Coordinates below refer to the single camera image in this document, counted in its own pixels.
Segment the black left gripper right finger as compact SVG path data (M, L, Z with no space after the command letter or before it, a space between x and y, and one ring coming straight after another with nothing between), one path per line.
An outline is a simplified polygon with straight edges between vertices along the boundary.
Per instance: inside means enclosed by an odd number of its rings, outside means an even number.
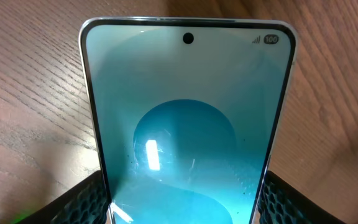
M272 171L267 171L257 210L260 224L344 224Z

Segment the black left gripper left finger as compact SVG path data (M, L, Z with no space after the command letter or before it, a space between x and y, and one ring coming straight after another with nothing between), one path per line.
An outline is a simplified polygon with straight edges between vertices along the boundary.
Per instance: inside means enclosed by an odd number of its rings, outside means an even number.
M97 170L17 224L103 224L108 220L108 198L102 172Z

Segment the blue screen Galaxy smartphone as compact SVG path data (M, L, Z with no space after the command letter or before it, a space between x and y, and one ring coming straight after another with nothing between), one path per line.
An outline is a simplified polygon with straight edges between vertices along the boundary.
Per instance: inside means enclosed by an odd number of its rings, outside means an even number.
M78 43L114 223L252 223L295 66L294 28L95 17Z

